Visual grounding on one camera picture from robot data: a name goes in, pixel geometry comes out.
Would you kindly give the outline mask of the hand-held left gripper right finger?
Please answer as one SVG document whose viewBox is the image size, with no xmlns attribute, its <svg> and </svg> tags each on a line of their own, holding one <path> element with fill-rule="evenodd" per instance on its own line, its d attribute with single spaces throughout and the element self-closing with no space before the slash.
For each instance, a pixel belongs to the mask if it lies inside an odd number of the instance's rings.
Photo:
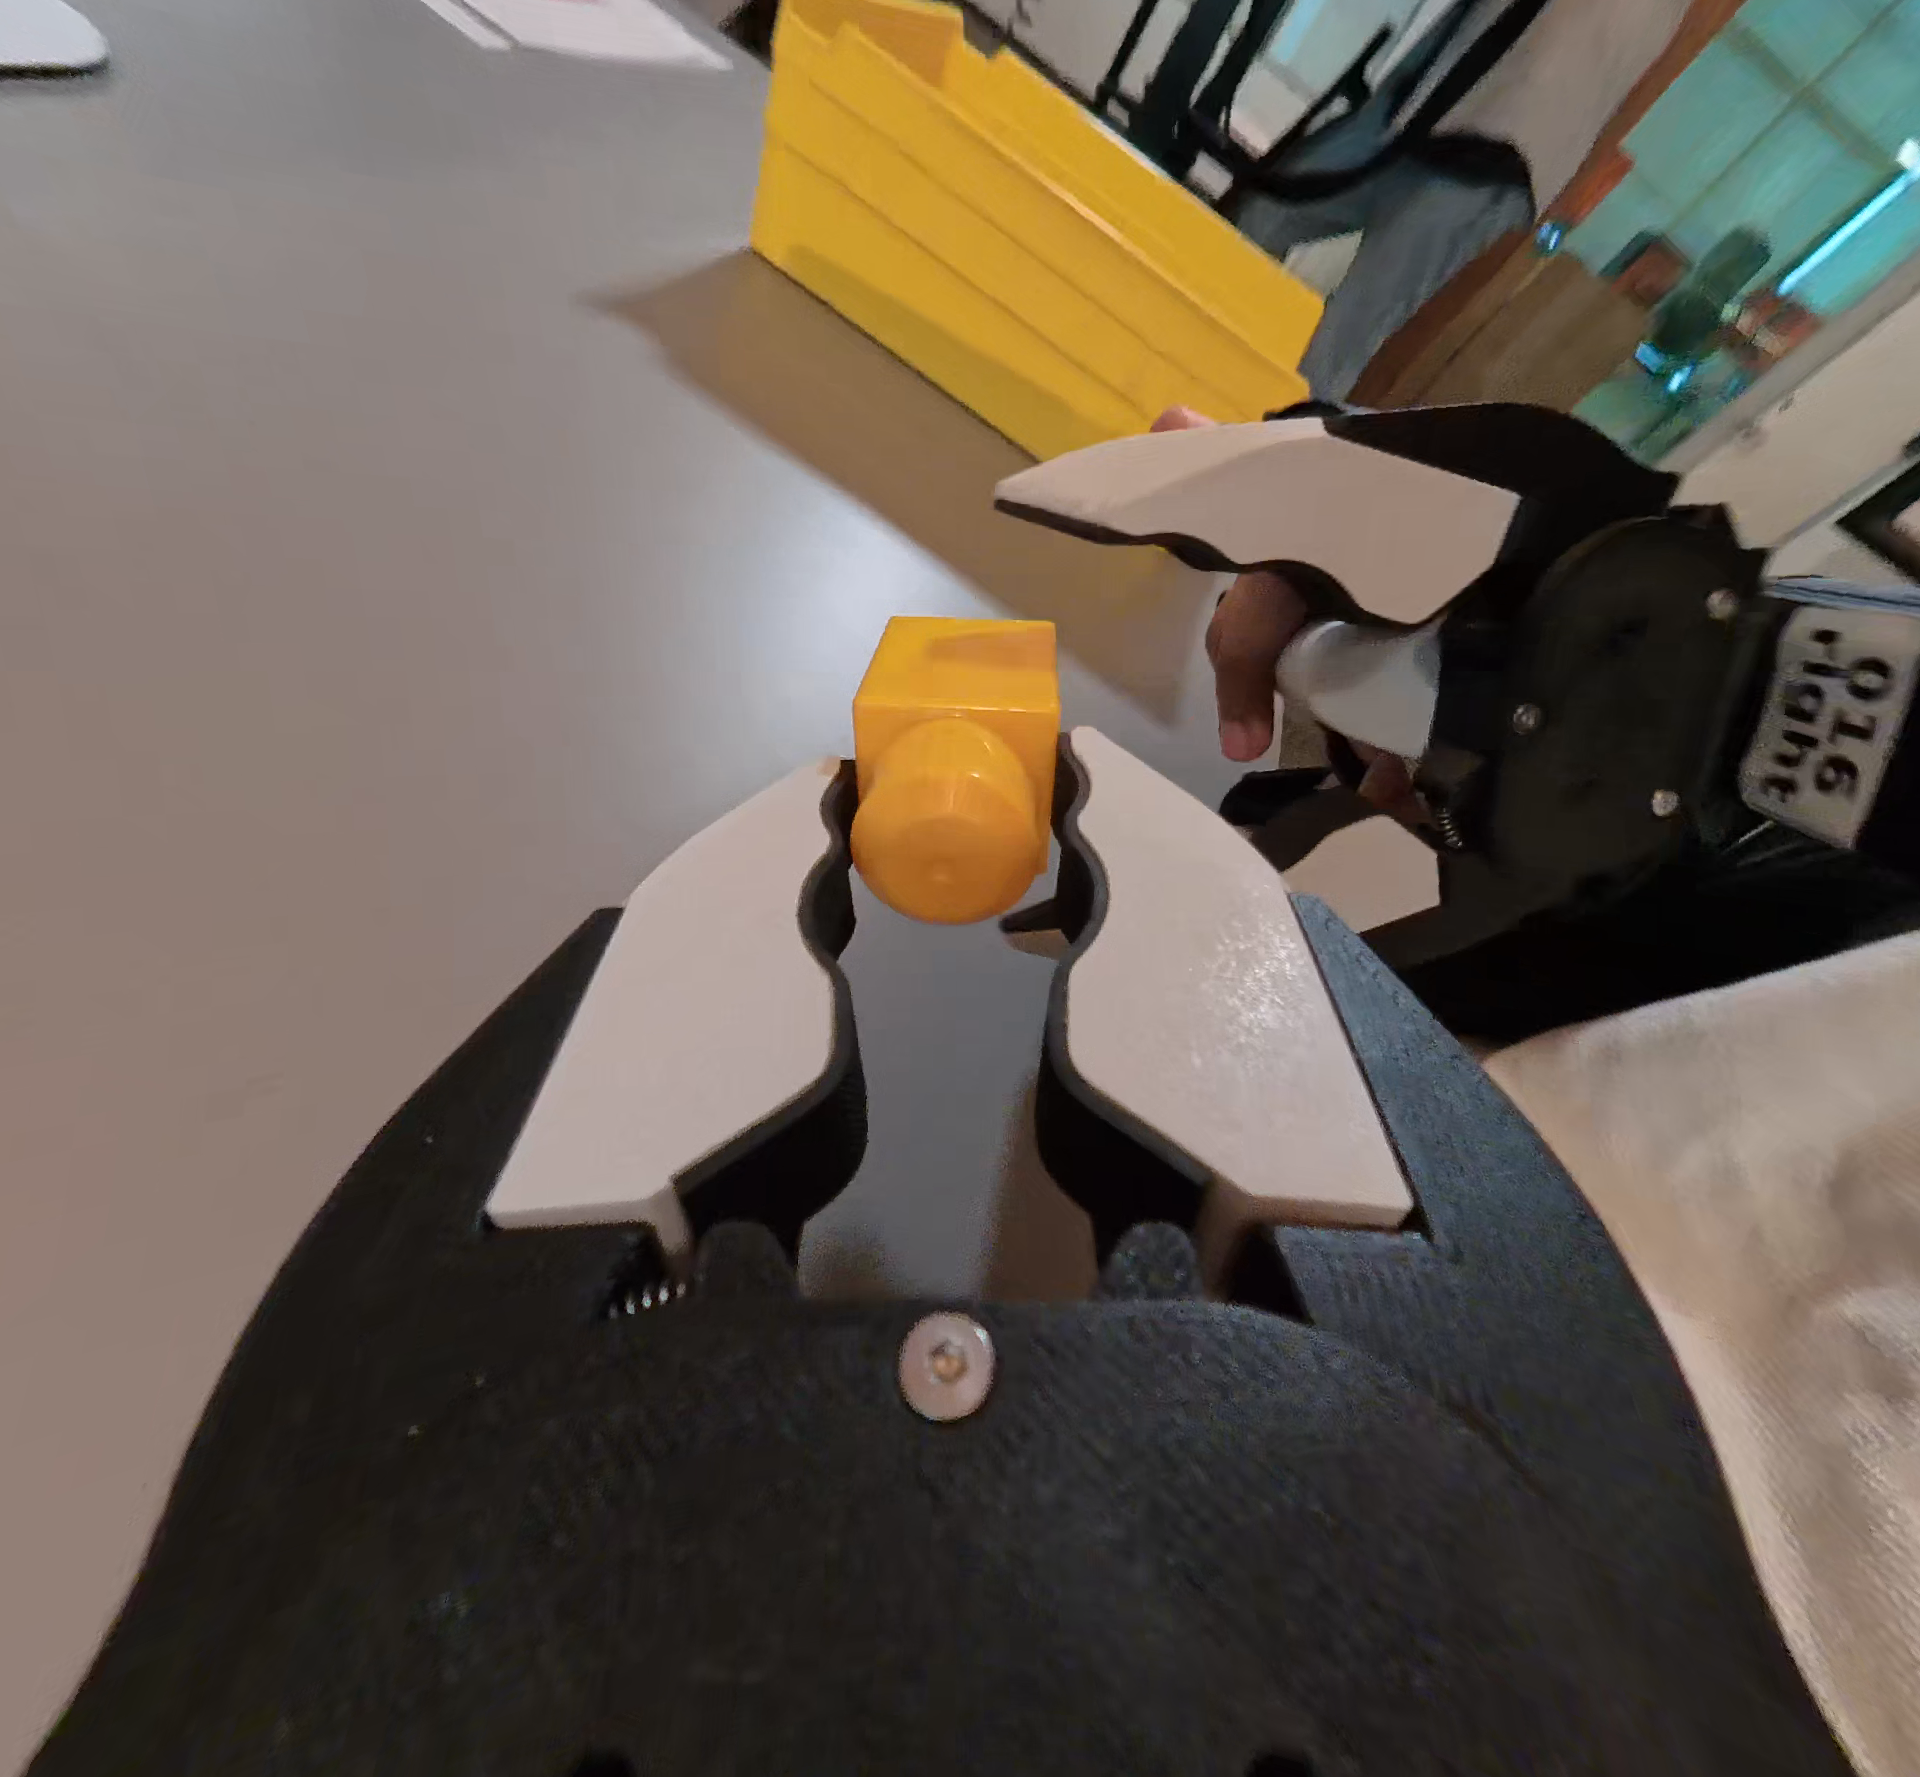
<svg viewBox="0 0 1920 1777">
<path fill-rule="evenodd" d="M 1416 1193 L 1284 878 L 1092 727 L 1061 741 L 1034 1134 L 1095 1261 L 1164 1224 L 1227 1280 L 1256 1234 L 1395 1234 Z"/>
</svg>

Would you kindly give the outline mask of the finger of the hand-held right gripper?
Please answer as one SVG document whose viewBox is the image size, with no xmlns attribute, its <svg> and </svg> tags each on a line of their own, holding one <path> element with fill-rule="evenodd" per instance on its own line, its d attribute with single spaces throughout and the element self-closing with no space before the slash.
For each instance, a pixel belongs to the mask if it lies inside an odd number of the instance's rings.
<svg viewBox="0 0 1920 1777">
<path fill-rule="evenodd" d="M 1642 464 L 1571 414 L 1521 400 L 1356 408 L 1298 400 L 1266 421 L 1316 419 L 1360 447 L 1445 469 L 1528 500 L 1567 500 L 1602 514 L 1659 514 L 1677 474 Z"/>
<path fill-rule="evenodd" d="M 1367 447 L 1330 421 L 1116 437 L 1016 470 L 995 509 L 1104 546 L 1162 548 L 1208 573 L 1284 573 L 1319 615 L 1441 618 L 1495 563 L 1521 500 Z"/>
</svg>

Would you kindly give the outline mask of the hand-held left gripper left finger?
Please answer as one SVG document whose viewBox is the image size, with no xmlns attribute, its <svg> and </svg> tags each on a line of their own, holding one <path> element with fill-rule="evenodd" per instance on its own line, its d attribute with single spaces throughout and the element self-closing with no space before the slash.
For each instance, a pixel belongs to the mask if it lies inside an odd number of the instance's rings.
<svg viewBox="0 0 1920 1777">
<path fill-rule="evenodd" d="M 842 955 L 854 771 L 819 758 L 630 894 L 487 1200 L 495 1228 L 647 1226 L 673 1264 L 752 1221 L 796 1256 L 869 1112 Z"/>
</svg>

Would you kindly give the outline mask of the yellow plastic bin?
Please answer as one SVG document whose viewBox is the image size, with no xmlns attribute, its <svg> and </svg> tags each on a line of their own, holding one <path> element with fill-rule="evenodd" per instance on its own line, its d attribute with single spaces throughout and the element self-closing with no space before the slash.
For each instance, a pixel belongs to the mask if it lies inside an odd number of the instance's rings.
<svg viewBox="0 0 1920 1777">
<path fill-rule="evenodd" d="M 1308 397 L 1308 285 L 946 1 L 779 0 L 752 247 L 1034 460 Z"/>
</svg>

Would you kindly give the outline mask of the yellow orange toy block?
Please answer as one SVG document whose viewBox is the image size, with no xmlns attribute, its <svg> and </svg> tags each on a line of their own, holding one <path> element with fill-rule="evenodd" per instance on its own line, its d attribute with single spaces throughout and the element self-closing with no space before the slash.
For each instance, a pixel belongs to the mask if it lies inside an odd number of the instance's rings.
<svg viewBox="0 0 1920 1777">
<path fill-rule="evenodd" d="M 1055 622 L 889 618 L 852 698 L 851 855 L 877 900 L 1011 912 L 1048 863 L 1061 731 Z"/>
</svg>

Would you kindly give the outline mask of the person's right hand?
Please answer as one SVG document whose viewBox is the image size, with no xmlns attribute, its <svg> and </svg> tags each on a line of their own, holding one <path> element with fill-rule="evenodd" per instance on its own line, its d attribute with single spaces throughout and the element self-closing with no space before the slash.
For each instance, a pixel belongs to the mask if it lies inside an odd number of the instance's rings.
<svg viewBox="0 0 1920 1777">
<path fill-rule="evenodd" d="M 1306 619 L 1306 601 L 1281 573 L 1240 573 L 1217 601 L 1203 649 L 1212 663 L 1219 748 L 1227 761 L 1259 762 L 1275 748 L 1281 659 Z M 1362 766 L 1356 794 L 1397 824 L 1422 826 L 1426 809 L 1407 761 L 1355 739 L 1342 743 Z"/>
</svg>

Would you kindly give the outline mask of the white tablet stand with board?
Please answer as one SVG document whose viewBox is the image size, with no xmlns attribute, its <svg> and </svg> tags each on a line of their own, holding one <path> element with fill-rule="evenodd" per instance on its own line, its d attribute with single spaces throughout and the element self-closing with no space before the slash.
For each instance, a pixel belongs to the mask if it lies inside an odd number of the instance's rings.
<svg viewBox="0 0 1920 1777">
<path fill-rule="evenodd" d="M 105 34 L 63 0 L 3 0 L 3 80 L 62 80 L 110 63 Z"/>
</svg>

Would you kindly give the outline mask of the person's cream trousers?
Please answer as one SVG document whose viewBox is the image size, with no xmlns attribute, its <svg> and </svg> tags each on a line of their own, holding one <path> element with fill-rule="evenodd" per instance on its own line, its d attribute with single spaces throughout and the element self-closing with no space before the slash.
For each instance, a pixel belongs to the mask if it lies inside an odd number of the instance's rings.
<svg viewBox="0 0 1920 1777">
<path fill-rule="evenodd" d="M 1915 933 L 1483 1064 L 1667 1333 L 1848 1760 L 1915 1772 Z"/>
</svg>

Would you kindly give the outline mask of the brown cardboard box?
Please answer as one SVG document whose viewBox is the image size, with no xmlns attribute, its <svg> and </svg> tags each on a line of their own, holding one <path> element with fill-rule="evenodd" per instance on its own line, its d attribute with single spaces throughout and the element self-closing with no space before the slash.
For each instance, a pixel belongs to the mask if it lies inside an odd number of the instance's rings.
<svg viewBox="0 0 1920 1777">
<path fill-rule="evenodd" d="M 1342 398 L 1370 409 L 1514 400 L 1570 414 L 1633 359 L 1651 318 L 1576 257 L 1514 232 L 1416 309 Z"/>
</svg>

